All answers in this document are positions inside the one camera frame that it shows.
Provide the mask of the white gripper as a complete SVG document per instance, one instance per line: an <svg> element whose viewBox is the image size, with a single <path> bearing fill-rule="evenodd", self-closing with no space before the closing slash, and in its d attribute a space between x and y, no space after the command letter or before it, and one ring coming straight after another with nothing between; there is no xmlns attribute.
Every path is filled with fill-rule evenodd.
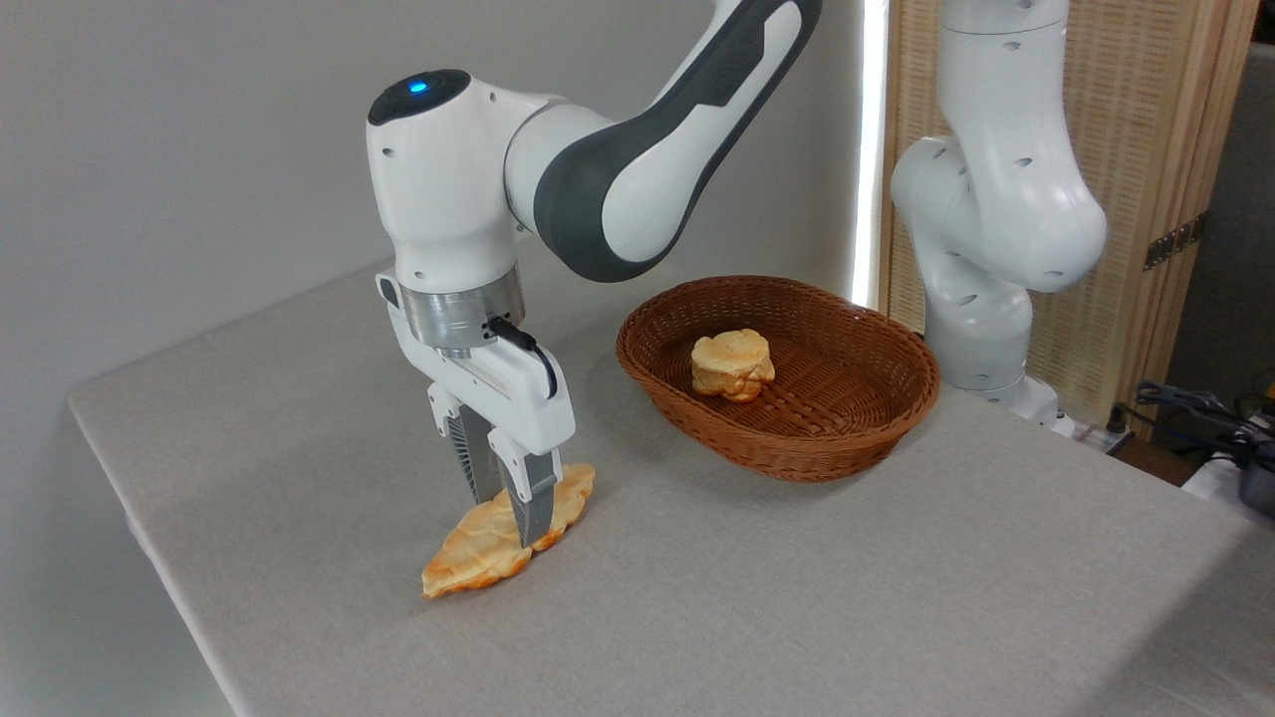
<svg viewBox="0 0 1275 717"><path fill-rule="evenodd" d="M388 316L408 362L437 381L428 387L433 424L449 440L473 500L490 501L505 489L524 549L548 535L555 487L562 480L557 447L578 430L562 369L506 339L451 358L411 334L402 307Z"/></svg>

